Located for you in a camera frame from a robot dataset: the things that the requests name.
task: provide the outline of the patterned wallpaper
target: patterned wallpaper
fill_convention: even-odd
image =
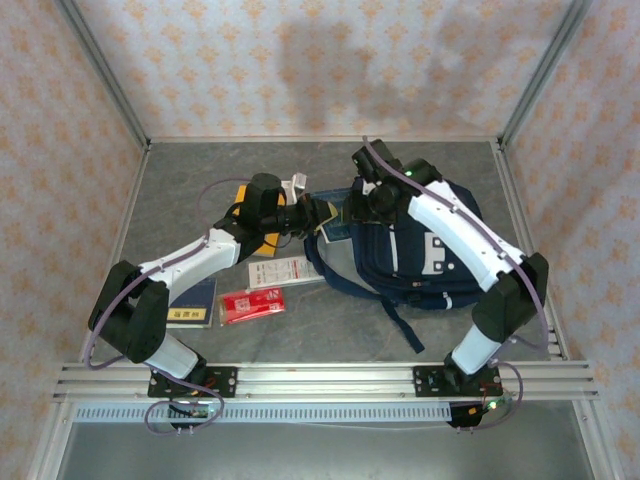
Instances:
[[[80,0],[147,135],[500,132],[570,0]]]
[[[0,2],[0,477],[77,358],[140,160],[51,0]]]
[[[597,379],[640,478],[640,10],[596,0],[509,160],[573,354]]]

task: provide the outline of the red packet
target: red packet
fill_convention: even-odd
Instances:
[[[219,295],[218,308],[221,325],[231,325],[285,311],[281,288]]]

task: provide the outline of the backpack strap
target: backpack strap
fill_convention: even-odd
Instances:
[[[382,308],[384,308],[384,311],[387,312],[389,318],[391,318],[391,320],[393,320],[394,323],[400,328],[402,334],[404,335],[404,338],[407,339],[407,342],[409,342],[409,345],[411,345],[411,348],[413,348],[413,351],[416,353],[422,352],[424,350],[424,345],[416,335],[416,332],[413,331],[413,328],[411,328],[411,325],[409,325],[406,320],[403,320],[402,317],[398,315],[398,312],[396,311],[396,308],[391,300],[383,298],[380,303],[382,303]]]

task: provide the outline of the navy blue backpack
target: navy blue backpack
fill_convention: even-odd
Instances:
[[[456,196],[482,219],[471,192],[449,182]],[[352,190],[361,190],[356,178]],[[327,283],[355,297],[378,300],[416,353],[424,350],[413,329],[396,312],[401,304],[445,310],[476,303],[482,290],[469,269],[429,229],[407,213],[389,227],[349,224],[351,239],[327,243],[309,236],[304,250]]]

